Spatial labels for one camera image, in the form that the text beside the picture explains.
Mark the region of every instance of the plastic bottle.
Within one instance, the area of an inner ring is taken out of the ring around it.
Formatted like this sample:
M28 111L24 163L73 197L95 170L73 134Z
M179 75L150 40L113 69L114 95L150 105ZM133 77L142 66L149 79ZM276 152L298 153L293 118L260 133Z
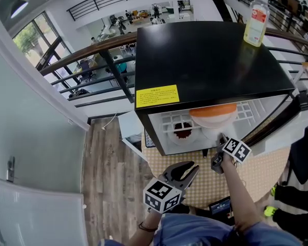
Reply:
M250 9L251 16L246 23L244 40L255 47L260 47L270 14L268 0L253 0Z

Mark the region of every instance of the sneaker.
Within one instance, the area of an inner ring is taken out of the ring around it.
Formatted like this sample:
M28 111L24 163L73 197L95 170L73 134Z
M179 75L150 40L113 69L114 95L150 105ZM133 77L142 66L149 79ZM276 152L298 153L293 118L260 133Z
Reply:
M272 195L273 197L275 197L277 185L278 185L278 184L275 184L275 185L272 187L272 189L271 189L271 195Z
M276 210L277 210L277 208L275 208L273 206L266 206L264 214L265 214L266 217L272 217L274 215L274 213L276 212Z

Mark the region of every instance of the orange food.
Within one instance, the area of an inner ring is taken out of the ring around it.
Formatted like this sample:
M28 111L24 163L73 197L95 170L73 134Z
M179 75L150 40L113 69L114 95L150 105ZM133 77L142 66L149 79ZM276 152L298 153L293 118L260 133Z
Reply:
M236 109L237 104L226 104L207 108L191 109L189 113L194 117L214 117L233 113Z

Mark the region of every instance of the black and white qr marker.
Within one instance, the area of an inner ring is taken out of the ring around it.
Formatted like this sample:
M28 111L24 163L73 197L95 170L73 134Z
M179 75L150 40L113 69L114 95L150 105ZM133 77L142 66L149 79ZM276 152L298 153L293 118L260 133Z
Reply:
M153 178L143 191L144 203L164 213L180 203L182 191Z
M228 140L222 150L241 164L244 163L252 151L244 142L233 138Z

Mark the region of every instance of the wooden floor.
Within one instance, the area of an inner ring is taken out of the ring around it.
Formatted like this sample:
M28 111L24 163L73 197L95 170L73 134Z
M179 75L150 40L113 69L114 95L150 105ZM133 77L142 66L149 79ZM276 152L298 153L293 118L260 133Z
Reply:
M126 243L144 220L143 189L152 178L148 164L121 141L118 119L91 122L86 137L82 190L90 246L102 238Z

